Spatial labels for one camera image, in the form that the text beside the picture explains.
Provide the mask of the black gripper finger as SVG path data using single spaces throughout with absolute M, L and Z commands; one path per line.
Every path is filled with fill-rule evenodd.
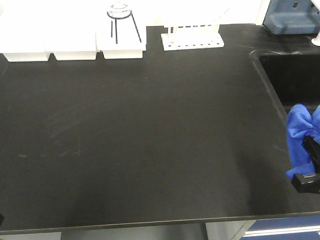
M 320 144 L 317 143 L 313 137 L 307 135 L 304 137 L 302 146 L 306 150 L 311 162 L 314 166 L 315 172 L 320 172 Z
M 299 174 L 295 173 L 291 180 L 292 185 L 298 193 L 319 193 L 320 192 L 320 174 Z

